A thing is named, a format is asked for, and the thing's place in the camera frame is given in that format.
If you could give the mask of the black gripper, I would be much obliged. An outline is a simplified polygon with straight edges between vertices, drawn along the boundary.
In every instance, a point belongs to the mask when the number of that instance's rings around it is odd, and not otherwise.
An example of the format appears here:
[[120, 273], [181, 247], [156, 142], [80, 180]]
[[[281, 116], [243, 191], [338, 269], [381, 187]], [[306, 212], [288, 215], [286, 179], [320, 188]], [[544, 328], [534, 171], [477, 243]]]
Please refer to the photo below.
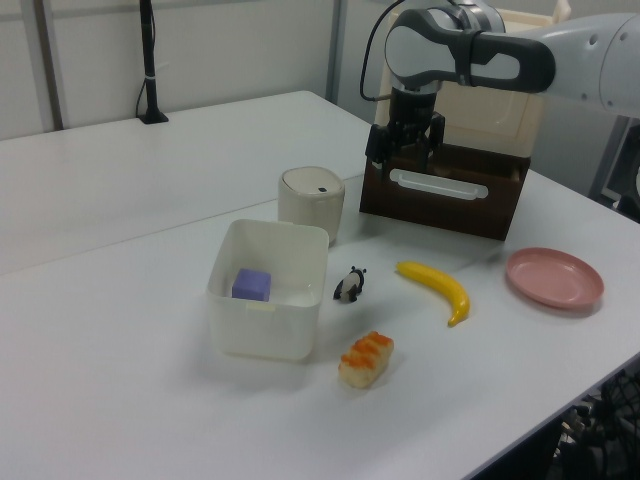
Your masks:
[[410, 148], [418, 152], [418, 165], [426, 171], [429, 158], [444, 141], [445, 117], [435, 111], [437, 95], [417, 95], [392, 89], [389, 119], [385, 125], [374, 124], [365, 148], [366, 158], [379, 163], [379, 178], [386, 181], [390, 159]]

